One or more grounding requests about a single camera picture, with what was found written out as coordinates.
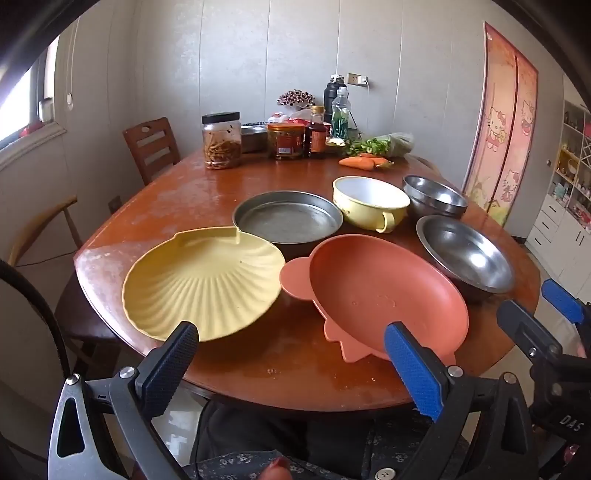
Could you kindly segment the bag of green vegetables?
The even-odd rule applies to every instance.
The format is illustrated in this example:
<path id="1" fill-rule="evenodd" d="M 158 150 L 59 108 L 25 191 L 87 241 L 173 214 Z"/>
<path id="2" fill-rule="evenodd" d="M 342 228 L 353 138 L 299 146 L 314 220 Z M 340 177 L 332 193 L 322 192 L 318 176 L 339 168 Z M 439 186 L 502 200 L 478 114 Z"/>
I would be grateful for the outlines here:
<path id="1" fill-rule="evenodd" d="M 412 134 L 394 132 L 366 140 L 351 141 L 346 146 L 346 153 L 350 156 L 367 153 L 384 158 L 398 158 L 410 153 L 414 146 L 415 138 Z"/>

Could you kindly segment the yellow bowl with handle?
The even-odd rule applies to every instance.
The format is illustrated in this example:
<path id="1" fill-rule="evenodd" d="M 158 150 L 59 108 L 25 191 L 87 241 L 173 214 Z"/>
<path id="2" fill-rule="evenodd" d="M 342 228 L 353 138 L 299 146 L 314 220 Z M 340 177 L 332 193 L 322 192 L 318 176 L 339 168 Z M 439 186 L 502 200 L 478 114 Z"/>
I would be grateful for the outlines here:
<path id="1" fill-rule="evenodd" d="M 332 182 L 332 202 L 349 224 L 387 234 L 407 217 L 411 199 L 388 182 L 365 176 L 344 176 Z"/>

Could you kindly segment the wall power socket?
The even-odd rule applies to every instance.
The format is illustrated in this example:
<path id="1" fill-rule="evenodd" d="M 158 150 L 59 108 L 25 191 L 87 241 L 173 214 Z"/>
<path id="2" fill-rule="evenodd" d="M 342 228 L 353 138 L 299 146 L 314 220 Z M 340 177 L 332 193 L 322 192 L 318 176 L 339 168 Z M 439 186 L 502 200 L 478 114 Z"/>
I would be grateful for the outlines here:
<path id="1" fill-rule="evenodd" d="M 346 78 L 346 83 L 352 86 L 360 86 L 363 88 L 368 88 L 370 85 L 369 78 L 367 78 L 366 75 L 356 73 L 349 73 L 348 77 Z"/>

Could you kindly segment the carrot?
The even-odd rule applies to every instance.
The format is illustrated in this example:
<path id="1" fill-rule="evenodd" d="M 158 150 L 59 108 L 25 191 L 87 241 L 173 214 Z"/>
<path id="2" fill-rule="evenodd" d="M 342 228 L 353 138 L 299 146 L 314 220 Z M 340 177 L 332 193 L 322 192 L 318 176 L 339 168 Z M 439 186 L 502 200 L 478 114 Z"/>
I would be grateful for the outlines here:
<path id="1" fill-rule="evenodd" d="M 363 171 L 373 171 L 376 168 L 373 158 L 362 156 L 342 158 L 339 165 Z"/>
<path id="2" fill-rule="evenodd" d="M 369 153 L 362 153 L 359 155 L 360 159 L 365 163 L 372 162 L 375 168 L 388 168 L 392 163 L 389 159 L 382 156 L 374 156 Z"/>

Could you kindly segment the yellow shell-shaped plate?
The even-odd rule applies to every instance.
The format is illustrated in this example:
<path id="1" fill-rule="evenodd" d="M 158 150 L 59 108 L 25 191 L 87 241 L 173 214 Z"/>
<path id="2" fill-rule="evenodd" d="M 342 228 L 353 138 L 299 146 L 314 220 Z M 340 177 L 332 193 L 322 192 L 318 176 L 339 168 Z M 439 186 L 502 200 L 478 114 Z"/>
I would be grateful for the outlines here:
<path id="1" fill-rule="evenodd" d="M 164 341 L 182 321 L 199 340 L 217 340 L 249 327 L 280 295 L 280 249 L 230 226 L 176 233 L 142 255 L 121 292 L 129 322 Z"/>

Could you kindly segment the dried flower bouquet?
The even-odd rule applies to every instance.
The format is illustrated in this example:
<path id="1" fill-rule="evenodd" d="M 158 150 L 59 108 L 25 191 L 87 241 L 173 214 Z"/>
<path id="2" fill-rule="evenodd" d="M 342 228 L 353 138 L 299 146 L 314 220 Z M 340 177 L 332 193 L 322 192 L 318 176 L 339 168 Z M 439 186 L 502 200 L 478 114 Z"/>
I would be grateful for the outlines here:
<path id="1" fill-rule="evenodd" d="M 300 89 L 288 90 L 277 98 L 276 104 L 297 110 L 303 110 L 315 104 L 315 96 Z"/>

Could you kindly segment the deep steel bowl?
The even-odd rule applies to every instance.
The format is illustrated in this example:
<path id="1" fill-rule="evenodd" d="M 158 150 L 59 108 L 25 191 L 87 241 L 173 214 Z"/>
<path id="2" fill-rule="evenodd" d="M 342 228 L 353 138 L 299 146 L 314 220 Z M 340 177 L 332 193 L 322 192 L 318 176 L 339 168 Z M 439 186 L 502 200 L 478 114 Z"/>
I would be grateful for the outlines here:
<path id="1" fill-rule="evenodd" d="M 409 214 L 415 219 L 429 215 L 459 219 L 468 208 L 468 200 L 456 189 L 426 177 L 406 176 L 404 191 L 411 200 Z"/>

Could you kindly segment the large steel bowl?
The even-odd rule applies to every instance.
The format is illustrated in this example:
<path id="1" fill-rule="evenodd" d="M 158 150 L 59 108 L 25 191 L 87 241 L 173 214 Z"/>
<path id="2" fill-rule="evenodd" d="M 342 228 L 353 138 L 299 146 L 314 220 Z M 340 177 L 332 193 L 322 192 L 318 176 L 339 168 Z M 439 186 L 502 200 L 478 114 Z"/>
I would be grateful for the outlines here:
<path id="1" fill-rule="evenodd" d="M 491 240 L 469 225 L 454 218 L 430 215 L 418 220 L 416 232 L 431 263 L 466 298 L 480 301 L 513 289 L 515 274 L 508 259 Z"/>

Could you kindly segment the steel round pan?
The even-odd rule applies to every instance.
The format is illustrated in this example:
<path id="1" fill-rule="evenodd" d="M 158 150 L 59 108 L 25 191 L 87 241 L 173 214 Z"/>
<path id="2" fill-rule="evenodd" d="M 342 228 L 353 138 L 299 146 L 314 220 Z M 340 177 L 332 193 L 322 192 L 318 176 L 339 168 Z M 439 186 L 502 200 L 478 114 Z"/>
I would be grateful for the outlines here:
<path id="1" fill-rule="evenodd" d="M 276 245 L 304 245 L 322 241 L 342 227 L 344 216 L 320 195 L 276 190 L 253 196 L 238 205 L 232 221 L 242 232 Z"/>

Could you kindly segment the red chili sauce jar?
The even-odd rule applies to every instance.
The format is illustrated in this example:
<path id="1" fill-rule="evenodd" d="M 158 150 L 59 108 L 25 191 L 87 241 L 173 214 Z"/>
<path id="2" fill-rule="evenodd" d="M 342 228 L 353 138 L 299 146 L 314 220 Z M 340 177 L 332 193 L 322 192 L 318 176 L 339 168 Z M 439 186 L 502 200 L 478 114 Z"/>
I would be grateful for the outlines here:
<path id="1" fill-rule="evenodd" d="M 267 152 L 271 159 L 296 159 L 304 154 L 304 125 L 270 123 L 266 130 Z"/>

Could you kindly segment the orange pig-shaped plate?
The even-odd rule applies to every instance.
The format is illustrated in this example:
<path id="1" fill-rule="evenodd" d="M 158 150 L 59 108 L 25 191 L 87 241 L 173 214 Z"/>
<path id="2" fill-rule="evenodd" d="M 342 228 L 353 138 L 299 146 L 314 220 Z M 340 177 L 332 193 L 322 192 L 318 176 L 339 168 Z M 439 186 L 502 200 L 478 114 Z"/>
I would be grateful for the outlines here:
<path id="1" fill-rule="evenodd" d="M 342 359 L 387 359 L 385 332 L 402 322 L 446 365 L 469 330 L 467 305 L 443 273 L 402 246 L 377 237 L 346 234 L 287 262 L 280 285 L 310 301 L 325 319 L 324 334 L 341 346 Z"/>

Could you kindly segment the black thermos flask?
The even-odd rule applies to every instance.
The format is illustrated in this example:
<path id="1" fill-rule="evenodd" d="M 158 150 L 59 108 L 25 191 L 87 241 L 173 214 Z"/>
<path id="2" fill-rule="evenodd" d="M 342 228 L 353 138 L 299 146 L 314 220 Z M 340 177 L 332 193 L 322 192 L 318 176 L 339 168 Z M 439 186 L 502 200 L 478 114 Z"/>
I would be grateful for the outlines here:
<path id="1" fill-rule="evenodd" d="M 332 102 L 337 97 L 339 88 L 345 87 L 345 78 L 339 74 L 332 74 L 331 79 L 329 79 L 329 83 L 325 86 L 324 91 L 324 121 L 325 123 L 329 123 L 332 121 Z"/>

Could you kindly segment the red tissue pack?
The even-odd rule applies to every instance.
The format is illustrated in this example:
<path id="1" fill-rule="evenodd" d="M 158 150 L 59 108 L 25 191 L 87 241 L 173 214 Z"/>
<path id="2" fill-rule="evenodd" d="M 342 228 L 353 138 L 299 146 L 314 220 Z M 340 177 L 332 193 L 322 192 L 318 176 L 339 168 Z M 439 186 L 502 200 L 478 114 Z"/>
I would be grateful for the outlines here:
<path id="1" fill-rule="evenodd" d="M 311 123 L 311 109 L 294 112 L 277 111 L 266 120 L 267 124 L 297 124 L 308 126 Z"/>

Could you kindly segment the curved light wood chair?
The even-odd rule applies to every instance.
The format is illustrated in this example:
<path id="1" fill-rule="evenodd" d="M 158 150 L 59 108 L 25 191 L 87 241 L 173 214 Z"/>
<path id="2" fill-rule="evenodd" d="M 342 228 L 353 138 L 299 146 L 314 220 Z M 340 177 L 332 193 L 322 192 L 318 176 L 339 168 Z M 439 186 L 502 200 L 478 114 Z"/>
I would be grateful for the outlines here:
<path id="1" fill-rule="evenodd" d="M 70 236 L 77 248 L 83 246 L 81 236 L 76 228 L 76 225 L 70 215 L 69 208 L 78 201 L 76 195 L 66 198 L 59 204 L 56 204 L 48 209 L 42 211 L 30 220 L 17 234 L 13 241 L 7 263 L 16 267 L 21 258 L 29 251 L 32 245 L 40 237 L 47 226 L 59 215 L 63 215 L 66 221 Z"/>

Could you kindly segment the pink hello kitty door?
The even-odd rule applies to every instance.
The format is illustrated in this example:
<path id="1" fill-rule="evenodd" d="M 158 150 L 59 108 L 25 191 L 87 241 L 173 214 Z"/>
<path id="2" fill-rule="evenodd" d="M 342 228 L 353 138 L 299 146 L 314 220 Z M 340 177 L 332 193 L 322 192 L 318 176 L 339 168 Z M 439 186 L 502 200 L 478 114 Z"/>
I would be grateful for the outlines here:
<path id="1" fill-rule="evenodd" d="M 487 24 L 482 109 L 464 193 L 500 225 L 506 224 L 525 174 L 538 77 L 536 67 Z"/>

